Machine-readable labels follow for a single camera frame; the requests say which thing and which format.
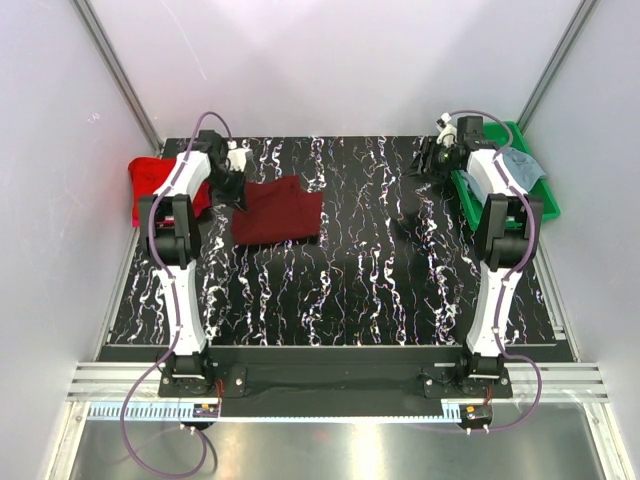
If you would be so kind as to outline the dark red t-shirt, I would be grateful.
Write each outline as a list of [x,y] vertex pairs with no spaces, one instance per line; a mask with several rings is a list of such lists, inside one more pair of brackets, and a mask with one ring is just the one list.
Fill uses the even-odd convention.
[[247,210],[235,210],[232,215],[236,245],[266,245],[319,235],[323,192],[303,189],[298,176],[269,183],[247,182],[245,194]]

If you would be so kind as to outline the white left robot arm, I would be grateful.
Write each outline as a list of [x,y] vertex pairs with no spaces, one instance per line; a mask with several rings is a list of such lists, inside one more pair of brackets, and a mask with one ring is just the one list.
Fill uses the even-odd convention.
[[220,202],[245,211],[245,167],[251,156],[234,140],[201,130],[177,155],[163,183],[138,200],[142,249],[154,265],[169,323],[169,349],[158,360],[162,396],[220,391],[196,294],[202,240],[195,198],[206,185]]

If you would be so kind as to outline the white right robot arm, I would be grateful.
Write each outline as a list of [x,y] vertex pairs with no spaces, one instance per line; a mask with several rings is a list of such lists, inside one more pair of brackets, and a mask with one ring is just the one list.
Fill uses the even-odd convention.
[[527,192],[509,171],[503,148],[486,138],[487,117],[478,110],[443,113],[436,121],[439,133],[424,138],[411,169],[430,180],[461,170],[484,197],[474,243],[481,281],[471,328],[452,366],[432,366],[422,374],[426,393],[439,398],[510,396],[509,312],[539,241],[544,202]]

